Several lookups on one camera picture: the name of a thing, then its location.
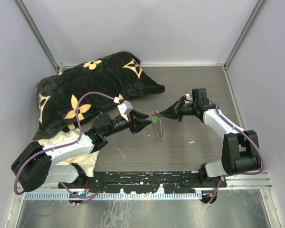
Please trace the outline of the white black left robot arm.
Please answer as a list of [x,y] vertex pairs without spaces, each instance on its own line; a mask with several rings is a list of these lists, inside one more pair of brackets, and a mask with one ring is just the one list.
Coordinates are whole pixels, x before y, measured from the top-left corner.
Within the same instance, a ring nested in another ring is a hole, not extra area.
[[40,145],[33,141],[12,163],[15,183],[24,192],[31,192],[46,183],[70,183],[74,188],[84,186],[86,177],[78,162],[60,165],[67,159],[80,155],[90,155],[101,150],[108,143],[107,137],[129,129],[138,133],[152,122],[147,114],[132,110],[126,117],[118,115],[114,119],[107,113],[100,113],[92,127],[81,136],[57,144]]

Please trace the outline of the green key tag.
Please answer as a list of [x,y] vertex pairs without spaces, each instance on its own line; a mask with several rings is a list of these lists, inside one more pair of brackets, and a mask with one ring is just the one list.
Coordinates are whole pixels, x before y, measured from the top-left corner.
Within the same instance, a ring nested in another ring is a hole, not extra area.
[[152,118],[152,122],[153,122],[154,124],[157,124],[157,122],[158,122],[157,117],[153,117],[153,118]]

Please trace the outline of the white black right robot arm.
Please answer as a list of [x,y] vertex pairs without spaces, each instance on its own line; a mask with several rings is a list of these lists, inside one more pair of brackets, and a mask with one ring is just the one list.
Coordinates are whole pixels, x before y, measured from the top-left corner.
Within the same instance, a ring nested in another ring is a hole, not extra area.
[[205,88],[196,88],[185,93],[160,117],[181,122],[185,116],[195,116],[212,128],[223,140],[221,158],[201,165],[198,179],[202,186],[210,187],[216,178],[235,174],[256,175],[264,165],[258,144],[257,133],[245,130],[231,122],[217,104],[208,99]]

